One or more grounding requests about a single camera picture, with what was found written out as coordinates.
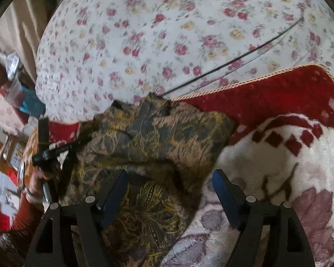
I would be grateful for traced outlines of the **red sleeved left forearm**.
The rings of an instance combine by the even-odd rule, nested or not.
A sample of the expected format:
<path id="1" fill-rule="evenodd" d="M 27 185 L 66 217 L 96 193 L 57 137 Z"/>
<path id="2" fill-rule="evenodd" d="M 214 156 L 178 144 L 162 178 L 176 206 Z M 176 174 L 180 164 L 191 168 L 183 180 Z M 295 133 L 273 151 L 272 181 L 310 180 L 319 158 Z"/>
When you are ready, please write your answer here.
<path id="1" fill-rule="evenodd" d="M 21 196 L 11 228 L 0 233 L 0 266 L 23 266 L 43 211 Z"/>

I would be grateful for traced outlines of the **person's left hand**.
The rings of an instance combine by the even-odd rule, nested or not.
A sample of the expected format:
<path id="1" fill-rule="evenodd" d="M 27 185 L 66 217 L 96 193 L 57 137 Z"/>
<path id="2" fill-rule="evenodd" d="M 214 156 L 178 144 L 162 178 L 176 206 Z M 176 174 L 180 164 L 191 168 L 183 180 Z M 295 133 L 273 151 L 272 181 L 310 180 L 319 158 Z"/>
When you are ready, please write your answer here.
<path id="1" fill-rule="evenodd" d="M 31 204 L 38 204 L 43 199 L 43 184 L 54 176 L 53 173 L 44 172 L 39 169 L 36 169 L 29 180 L 28 185 L 26 186 L 25 197 L 27 201 Z"/>

